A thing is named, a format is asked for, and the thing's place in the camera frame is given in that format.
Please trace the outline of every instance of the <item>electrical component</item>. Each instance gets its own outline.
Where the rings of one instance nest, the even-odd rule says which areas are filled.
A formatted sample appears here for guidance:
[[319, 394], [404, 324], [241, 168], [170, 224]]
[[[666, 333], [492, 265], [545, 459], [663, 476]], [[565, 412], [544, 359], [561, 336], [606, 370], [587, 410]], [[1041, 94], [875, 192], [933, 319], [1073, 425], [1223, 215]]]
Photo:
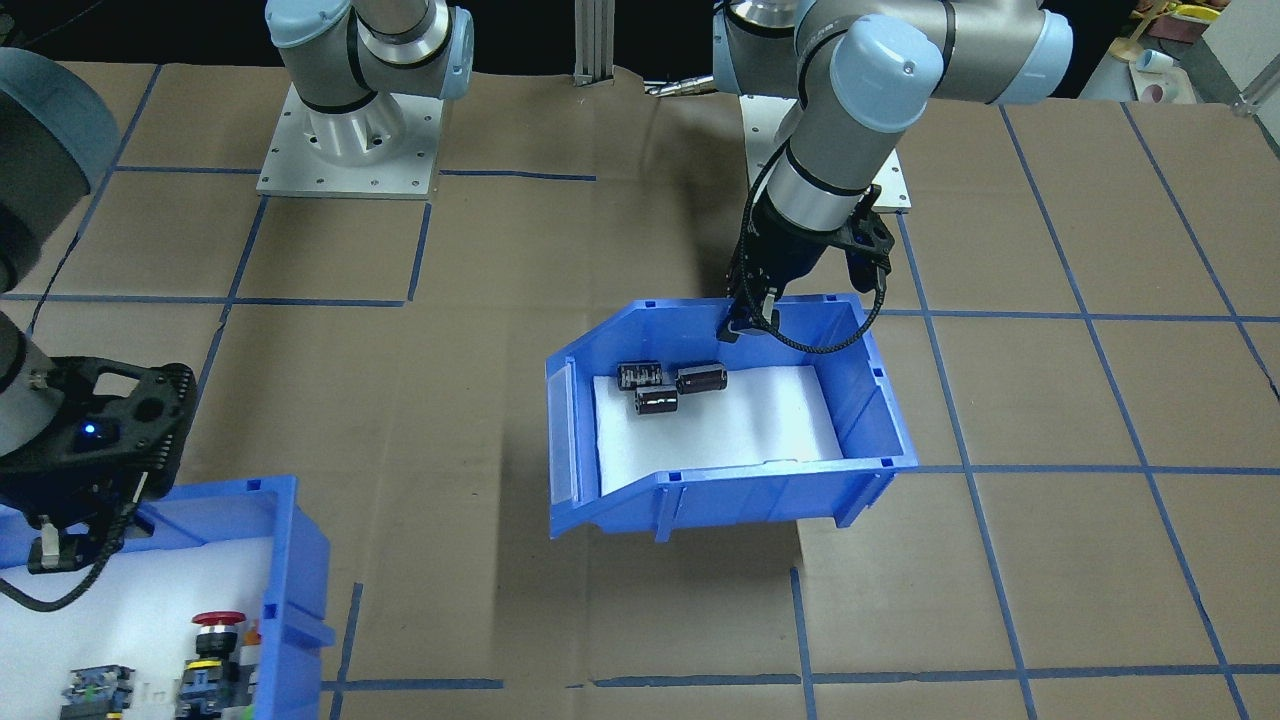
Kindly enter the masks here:
[[724, 389], [728, 387], [728, 370], [723, 363], [709, 363], [695, 368], [676, 370], [676, 389], [681, 395]]
[[680, 392], [676, 386], [652, 386], [636, 388], [636, 413], [657, 415], [675, 413], [680, 407]]
[[133, 669], [99, 665], [72, 670], [59, 720], [118, 720], [133, 702]]
[[232, 660], [244, 614], [233, 610], [201, 612], [191, 619], [196, 633], [196, 659], [187, 662], [178, 691], [175, 720], [216, 720], [237, 706], [241, 666]]
[[618, 389], [628, 391], [662, 384], [662, 363], [649, 360], [618, 363]]

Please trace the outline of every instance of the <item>light blue joint cover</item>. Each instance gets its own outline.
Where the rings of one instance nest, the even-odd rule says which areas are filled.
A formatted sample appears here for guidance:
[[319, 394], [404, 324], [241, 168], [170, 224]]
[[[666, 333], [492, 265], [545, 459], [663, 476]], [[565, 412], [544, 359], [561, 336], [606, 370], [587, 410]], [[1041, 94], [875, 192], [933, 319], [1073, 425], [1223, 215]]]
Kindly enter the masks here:
[[712, 77], [716, 78], [716, 90], [731, 95], [741, 95], [742, 90], [737, 85], [737, 73], [733, 72], [733, 55], [728, 51], [728, 24], [724, 22], [724, 13], [721, 10], [712, 15]]
[[476, 28], [471, 13], [453, 9], [453, 40], [449, 41], [449, 67], [444, 72], [440, 100], [457, 100], [471, 87], [471, 63], [475, 60]]
[[997, 105], [1030, 105], [1048, 97], [1062, 82], [1071, 61], [1071, 24], [1057, 13], [1044, 10], [1041, 36], [1014, 81], [996, 99]]
[[96, 191], [111, 167], [120, 131], [93, 88], [47, 58], [0, 47], [0, 92], [49, 129], [84, 173], [90, 193]]
[[886, 135], [904, 132], [924, 113], [942, 77], [942, 53], [915, 26], [863, 15], [831, 58], [831, 85], [851, 118]]
[[818, 4], [818, 0], [800, 0], [800, 4], [796, 5], [795, 22], [792, 23], [795, 26], [795, 28], [796, 28], [795, 41], [794, 41], [795, 42], [795, 49], [796, 49], [796, 55], [800, 54], [800, 23], [804, 22], [804, 17], [808, 15], [809, 10], [812, 10], [813, 6], [817, 5], [817, 4]]
[[351, 0], [268, 0], [266, 27], [271, 44], [280, 49], [297, 47], [315, 40], [347, 17]]

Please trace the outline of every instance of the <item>black cylindrical capacitor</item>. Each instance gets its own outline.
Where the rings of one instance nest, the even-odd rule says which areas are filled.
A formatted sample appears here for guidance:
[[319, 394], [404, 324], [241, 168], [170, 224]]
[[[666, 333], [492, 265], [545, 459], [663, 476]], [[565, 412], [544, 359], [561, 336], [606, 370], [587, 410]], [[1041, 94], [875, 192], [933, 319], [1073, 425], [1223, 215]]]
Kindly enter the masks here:
[[662, 363], [618, 363], [618, 389], [662, 384]]
[[640, 415], [675, 413], [678, 406], [680, 393], [676, 392], [676, 386], [636, 388], [636, 413]]
[[726, 387], [728, 387], [728, 370], [722, 363], [676, 370], [676, 389], [684, 395], [724, 389]]

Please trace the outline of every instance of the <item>black cable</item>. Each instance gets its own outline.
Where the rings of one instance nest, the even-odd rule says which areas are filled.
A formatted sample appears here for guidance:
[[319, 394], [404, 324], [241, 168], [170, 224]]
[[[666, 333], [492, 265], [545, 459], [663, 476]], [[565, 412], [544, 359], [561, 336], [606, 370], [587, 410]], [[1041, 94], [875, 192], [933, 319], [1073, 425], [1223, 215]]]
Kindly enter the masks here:
[[111, 525], [108, 528], [106, 541], [102, 544], [102, 550], [99, 551], [97, 559], [93, 560], [93, 565], [90, 568], [88, 574], [86, 574], [81, 582], [63, 597], [52, 601], [37, 600], [22, 592], [17, 585], [9, 583], [4, 578], [0, 578], [0, 594], [4, 594], [33, 612], [55, 612], [76, 602], [82, 594], [88, 592], [88, 588], [95, 580], [97, 580], [97, 577], [102, 574], [102, 570], [106, 569], [106, 561], [110, 560], [116, 551], [124, 547], [124, 530], [129, 527], [129, 523], [133, 521], [133, 514], [137, 510], [138, 503], [136, 501], [124, 503], [120, 514], [116, 515], [115, 520], [113, 520]]
[[36, 37], [33, 37], [33, 38], [23, 42], [19, 47], [23, 49], [23, 50], [26, 50], [26, 49], [31, 47], [32, 45], [40, 42], [41, 40], [49, 37], [50, 35], [54, 35], [55, 32], [60, 32], [60, 31], [65, 29], [67, 26], [74, 23], [76, 20], [83, 18], [84, 15], [92, 13], [100, 5], [102, 5], [104, 3], [106, 3], [106, 0], [97, 0], [96, 3], [91, 4], [88, 8], [84, 8], [79, 13], [76, 13], [74, 15], [72, 15], [70, 18], [68, 18], [67, 20], [63, 20], [61, 23], [59, 23], [59, 24], [56, 24], [56, 26], [46, 29], [45, 32], [37, 35]]
[[54, 291], [54, 282], [58, 281], [58, 275], [63, 272], [63, 265], [70, 259], [72, 251], [79, 245], [81, 233], [76, 233], [70, 243], [67, 245], [67, 251], [63, 252], [61, 259], [58, 260], [58, 266], [54, 268], [54, 274], [49, 275], [49, 283], [45, 284], [45, 291], [40, 293], [40, 300], [36, 301], [36, 309], [31, 311], [31, 322], [27, 323], [27, 337], [36, 334], [36, 320], [40, 319], [40, 311], [45, 307], [45, 301], [49, 300], [49, 293]]
[[[748, 274], [746, 274], [746, 234], [748, 234], [748, 232], [750, 232], [750, 227], [751, 227], [751, 209], [755, 206], [755, 196], [760, 192], [760, 187], [764, 184], [765, 176], [769, 174], [769, 170], [773, 169], [773, 165], [776, 165], [778, 163], [778, 159], [782, 158], [782, 154], [786, 151], [786, 147], [787, 147], [787, 143], [783, 142], [782, 145], [778, 146], [777, 150], [773, 151], [773, 155], [771, 155], [769, 159], [764, 163], [764, 167], [760, 168], [760, 174], [758, 174], [755, 177], [755, 182], [751, 183], [751, 188], [746, 193], [746, 208], [742, 210], [742, 225], [739, 229], [739, 233], [737, 233], [737, 247], [735, 249], [735, 252], [733, 252], [735, 255], [737, 255], [739, 278], [740, 278], [740, 282], [744, 283], [744, 286], [746, 283], [746, 277], [748, 277]], [[841, 342], [837, 342], [836, 345], [814, 346], [814, 345], [805, 345], [803, 342], [791, 340], [790, 337], [782, 334], [782, 331], [778, 329], [778, 327], [773, 324], [773, 319], [772, 318], [765, 318], [764, 316], [764, 314], [760, 311], [760, 306], [756, 305], [755, 304], [755, 299], [751, 297], [751, 292], [749, 290], [746, 290], [745, 287], [742, 288], [742, 296], [746, 297], [746, 305], [751, 310], [751, 318], [753, 318], [753, 320], [756, 324], [759, 324], [760, 327], [763, 327], [764, 332], [769, 333], [771, 336], [773, 336], [774, 338], [777, 338], [780, 342], [782, 342], [782, 345], [786, 345], [787, 347], [790, 347], [792, 350], [797, 350], [800, 352], [808, 352], [808, 354], [812, 354], [812, 355], [827, 355], [829, 352], [838, 352], [838, 351], [841, 351], [841, 350], [844, 350], [844, 348], [854, 345], [859, 340], [861, 340], [863, 336], [867, 334], [867, 331], [870, 329], [872, 323], [876, 322], [876, 318], [879, 316], [881, 307], [884, 306], [883, 272], [881, 270], [881, 274], [878, 275], [878, 282], [876, 283], [876, 299], [872, 302], [872, 309], [867, 313], [867, 319], [863, 320], [863, 324], [859, 325], [859, 328], [856, 331], [854, 331], [854, 334], [849, 336], [847, 338], [845, 338]]]

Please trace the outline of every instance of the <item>cardboard surface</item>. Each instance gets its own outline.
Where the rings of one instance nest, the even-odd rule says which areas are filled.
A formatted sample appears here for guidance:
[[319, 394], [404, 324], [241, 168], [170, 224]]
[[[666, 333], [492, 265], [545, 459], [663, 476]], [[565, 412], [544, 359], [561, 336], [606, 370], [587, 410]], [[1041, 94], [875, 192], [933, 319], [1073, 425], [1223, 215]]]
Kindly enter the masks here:
[[1084, 323], [940, 318], [934, 324], [974, 462], [1137, 460]]
[[1033, 667], [1197, 665], [1213, 650], [1142, 475], [978, 475]]
[[1032, 691], [1046, 720], [1128, 717], [1193, 720], [1239, 717], [1221, 678], [1089, 678], [1036, 680]]
[[1027, 717], [1018, 683], [909, 683], [900, 685], [819, 685], [818, 708], [826, 717], [899, 720], [1020, 720]]
[[[1267, 478], [1221, 475], [1158, 482], [1224, 652], [1235, 662], [1262, 662], [1280, 642], [1280, 628], [1266, 619], [1280, 602], [1280, 568], [1268, 560], [1280, 542], [1280, 487]], [[1222, 527], [1222, 512], [1239, 524]]]
[[1014, 659], [963, 475], [893, 480], [849, 530], [805, 520], [805, 610], [817, 673], [1007, 669]]
[[1093, 313], [1219, 313], [1181, 222], [1115, 102], [1010, 108], [1032, 176]]
[[[1157, 173], [1115, 105], [1010, 109], [1011, 135], [997, 108], [932, 101], [899, 147], [931, 311], [900, 238], [873, 333], [942, 474], [900, 477], [847, 530], [709, 528], [655, 546], [590, 528], [547, 539], [544, 360], [631, 300], [723, 291], [746, 191], [736, 99], [654, 100], [621, 70], [586, 90], [477, 74], [447, 111], [429, 217], [273, 199], [255, 224], [251, 170], [283, 70], [170, 65], [147, 95], [150, 68], [73, 69], [118, 119], [140, 113], [122, 163], [169, 172], [111, 176], [36, 341], [207, 361], [179, 482], [302, 478], [333, 544], [328, 623], [353, 628], [347, 665], [340, 644], [323, 652], [321, 701], [342, 719], [804, 717], [805, 662], [820, 717], [1020, 717], [1001, 592], [1032, 669], [1213, 671], [1108, 370], [1149, 462], [1183, 466], [1160, 487], [1228, 661], [1280, 664], [1267, 555], [1239, 550], [1270, 542], [1268, 486], [1185, 475], [1280, 471], [1274, 396], [1178, 215], [1276, 370], [1280, 163], [1222, 108], [1133, 106]], [[1106, 365], [1015, 137], [1085, 310], [1161, 316], [1094, 322]], [[79, 213], [22, 292], [44, 290]], [[842, 259], [790, 290], [847, 291]], [[20, 324], [33, 306], [0, 301]], [[934, 671], [996, 679], [893, 674]], [[1272, 679], [1239, 678], [1254, 716]], [[458, 689], [472, 680], [500, 689]], [[1032, 682], [1043, 717], [1158, 716], [1183, 693], [1201, 717], [1234, 717], [1219, 688]]]

